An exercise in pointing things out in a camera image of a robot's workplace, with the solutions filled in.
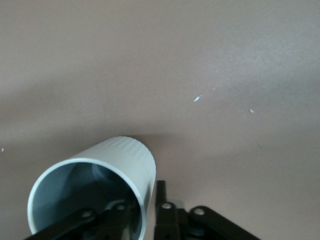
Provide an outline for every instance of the ribbed edge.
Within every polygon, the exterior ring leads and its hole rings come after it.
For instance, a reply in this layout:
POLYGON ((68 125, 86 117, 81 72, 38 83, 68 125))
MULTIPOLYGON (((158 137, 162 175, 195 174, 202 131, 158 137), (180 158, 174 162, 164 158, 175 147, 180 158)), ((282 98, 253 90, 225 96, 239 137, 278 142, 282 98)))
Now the ribbed edge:
POLYGON ((147 173, 150 175, 156 171, 155 160, 149 151, 149 149, 138 140, 127 137, 117 136, 110 138, 99 144, 102 146, 109 146, 126 151, 130 155, 134 156, 144 167, 147 173))

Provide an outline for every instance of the screw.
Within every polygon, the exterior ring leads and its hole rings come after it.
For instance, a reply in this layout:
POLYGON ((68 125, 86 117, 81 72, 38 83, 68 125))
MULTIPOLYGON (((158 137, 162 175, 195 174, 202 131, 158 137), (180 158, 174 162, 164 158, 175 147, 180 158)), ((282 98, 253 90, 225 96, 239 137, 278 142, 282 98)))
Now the screw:
POLYGON ((205 211, 203 211, 201 208, 196 208, 194 210, 194 213, 197 214, 197 215, 204 215, 205 211))
POLYGON ((168 202, 162 204, 162 208, 163 208, 163 209, 170 209, 171 207, 172 207, 171 204, 168 203, 168 202))
POLYGON ((92 213, 93 213, 92 211, 85 211, 85 212, 82 213, 81 216, 83 218, 87 218, 87 217, 90 217, 92 215, 92 213))
POLYGON ((124 210, 124 209, 126 209, 126 206, 120 204, 120 205, 116 206, 116 209, 117 209, 117 210, 124 210))

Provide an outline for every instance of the beige wall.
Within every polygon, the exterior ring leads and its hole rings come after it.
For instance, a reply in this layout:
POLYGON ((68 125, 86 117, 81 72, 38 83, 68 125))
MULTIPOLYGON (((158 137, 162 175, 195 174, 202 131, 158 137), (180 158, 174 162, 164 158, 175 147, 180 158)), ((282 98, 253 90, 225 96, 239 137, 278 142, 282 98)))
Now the beige wall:
POLYGON ((187 209, 319 239, 319 65, 318 0, 0 0, 0 239, 46 168, 119 135, 187 209))

